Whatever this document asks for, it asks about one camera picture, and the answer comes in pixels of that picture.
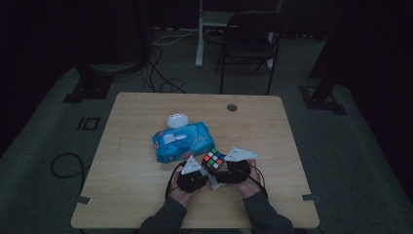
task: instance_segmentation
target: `blue plastic package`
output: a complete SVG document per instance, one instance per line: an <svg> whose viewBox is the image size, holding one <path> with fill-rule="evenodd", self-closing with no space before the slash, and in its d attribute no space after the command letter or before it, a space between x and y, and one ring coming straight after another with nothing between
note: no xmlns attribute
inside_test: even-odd
<svg viewBox="0 0 413 234"><path fill-rule="evenodd" d="M164 164L206 154L215 147L203 122L159 131L152 140L158 162Z"/></svg>

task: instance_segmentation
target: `cable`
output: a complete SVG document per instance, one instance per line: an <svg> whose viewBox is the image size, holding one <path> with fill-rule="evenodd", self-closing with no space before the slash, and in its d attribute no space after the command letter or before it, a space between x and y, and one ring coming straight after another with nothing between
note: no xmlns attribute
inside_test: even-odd
<svg viewBox="0 0 413 234"><path fill-rule="evenodd" d="M169 179L169 181L168 181L167 189L165 190L165 199L167 199L167 198L169 197L169 194L170 194L170 192L171 192L173 189L176 189L176 188L177 188L177 187L175 187L175 188L173 188L173 189L170 189L170 187L172 186L172 180L173 180L173 178L174 178L174 176L175 176L176 170L178 170L179 167L184 167L185 164L186 164L186 161L181 162L181 163L179 163L178 165L176 165L176 167L173 169L173 172L172 172L172 174L170 175L170 179Z"/></svg>
<svg viewBox="0 0 413 234"><path fill-rule="evenodd" d="M193 29L192 31L190 31L189 33L187 33L185 35L179 36L177 39L173 40L172 42L169 42L169 43L166 43L166 44L158 44L157 42L159 42L161 40L164 40L166 38L175 38L176 37L174 35L163 36L163 37L159 38L158 40L155 40L154 42L152 42L152 45L155 45L155 46L169 46L169 45L172 45L173 43L175 43L175 42L177 42L177 41L179 41L179 40L181 40L181 39L183 39L187 36L190 36L192 33L196 32L196 31L197 31L197 28Z"/></svg>
<svg viewBox="0 0 413 234"><path fill-rule="evenodd" d="M140 74L140 79L142 80L142 86L140 87L140 92L141 93L143 91L143 88L146 85L146 80L148 79L148 76L149 76L149 68L148 68L147 65L145 67L146 67L146 69L145 69L146 70L146 77L143 77L142 73Z"/></svg>
<svg viewBox="0 0 413 234"><path fill-rule="evenodd" d="M155 45L152 45L152 46L160 52L160 54L159 54L158 58L156 59L155 63L152 63L150 60L148 60L148 63L152 66L152 68L151 68L151 71L150 71L149 77L148 77L148 78L149 78L149 82L146 82L146 83L147 83L148 86L152 89L152 92L153 92L153 93L173 93L174 91L180 91L180 92L182 92L183 94L186 94L186 92L182 90L182 88L183 88L183 86L184 86L184 82L183 82L182 80L180 80L180 79L178 79L178 78L170 78L170 79L167 79L167 78L165 78L165 77L162 75L162 73L156 68L156 65L158 64L159 60L160 60L161 57L162 57L162 50L161 50L161 48L159 48L159 47L157 47L157 46L155 46ZM153 72L154 72L154 71L156 71L156 72L159 74L159 76L164 80L164 82L161 84L161 86L160 86L160 88L159 88L158 90L155 88L154 83L153 83L153 79L152 79L152 78L153 78L152 75L153 75ZM181 86L177 86L177 85L173 84L173 83L171 82L172 80L180 81L180 82L181 82ZM163 86L164 86L164 85L169 85L169 86L170 86L170 90L169 90L168 92L166 92L165 90L163 90Z"/></svg>
<svg viewBox="0 0 413 234"><path fill-rule="evenodd" d="M256 167L251 166L251 165L249 165L249 166L252 167L252 168L254 168L255 170L257 170L257 172L258 172L258 173L260 174L260 176L262 177L262 180L263 180L264 185L262 185L259 181L257 181L255 178L251 177L250 175L246 175L243 171L241 171L241 170L238 169L238 168L233 168L233 167L231 167L231 168L228 168L228 169L235 170L235 171L237 171L237 172L239 172L239 173L247 176L249 179L251 179L251 181L253 181L254 183L256 183L256 184L261 188L261 191L264 193L265 197L268 199L267 189L265 188L265 179L264 179L264 176L262 175L261 171L259 171Z"/></svg>
<svg viewBox="0 0 413 234"><path fill-rule="evenodd" d="M75 174L72 174L72 175L60 175L60 174L58 174L58 173L56 172L56 170L55 170L55 162L56 162L58 159L61 159L62 157L67 157L67 156L75 157L75 158L78 160L79 165L80 165L80 167L81 167L81 171L80 171L80 172L75 173ZM59 156L55 157L55 159L54 159L54 160L52 161L52 163L51 163L51 171L52 171L52 174L55 175L56 177L59 177L59 178L72 178L72 177L77 176L77 175L82 175L79 195L82 193L82 189L83 189L83 186L84 186L85 181L86 181L86 170L88 170L90 167L91 167L91 165L88 165L88 166L85 168L85 165L84 165L82 159L81 159L77 154L74 154L74 153L64 153L64 154L60 154Z"/></svg>
<svg viewBox="0 0 413 234"><path fill-rule="evenodd" d="M317 230L318 230L321 234L325 234L325 232L323 232L323 231L321 230L321 228L319 228L319 226L317 227Z"/></svg>

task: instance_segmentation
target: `person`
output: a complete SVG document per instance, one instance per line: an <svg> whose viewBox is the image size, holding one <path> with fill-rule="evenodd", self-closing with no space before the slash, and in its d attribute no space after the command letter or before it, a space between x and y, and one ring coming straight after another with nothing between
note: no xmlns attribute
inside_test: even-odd
<svg viewBox="0 0 413 234"><path fill-rule="evenodd" d="M248 160L248 163L252 166L250 176L256 181L260 181L259 173L254 170L256 161L252 159ZM200 189L193 193L187 193L179 189L176 184L177 175L178 173L174 176L174 182L171 187L172 191L164 202L164 205L155 213L155 215L146 218L142 222L139 233L172 234L179 231L183 219L186 216L187 207L192 198L200 192ZM291 221L276 212L257 183L248 178L241 183L232 184L232 186L240 192L243 198L245 211L251 222L253 233L294 233Z"/></svg>

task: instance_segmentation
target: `hole in table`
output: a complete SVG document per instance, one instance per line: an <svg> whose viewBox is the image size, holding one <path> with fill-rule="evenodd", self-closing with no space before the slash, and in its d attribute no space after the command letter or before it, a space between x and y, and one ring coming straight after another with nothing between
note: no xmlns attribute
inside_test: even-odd
<svg viewBox="0 0 413 234"><path fill-rule="evenodd" d="M227 109L231 112L234 112L238 110L238 107L234 103L230 103L227 105Z"/></svg>

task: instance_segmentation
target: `rubik's cube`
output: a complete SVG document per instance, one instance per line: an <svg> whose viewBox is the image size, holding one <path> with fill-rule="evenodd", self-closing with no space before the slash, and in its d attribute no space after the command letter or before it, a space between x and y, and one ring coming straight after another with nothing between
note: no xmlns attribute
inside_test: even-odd
<svg viewBox="0 0 413 234"><path fill-rule="evenodd" d="M216 148L213 148L204 156L202 165L211 174L218 170L219 166L224 163L224 154L221 154Z"/></svg>

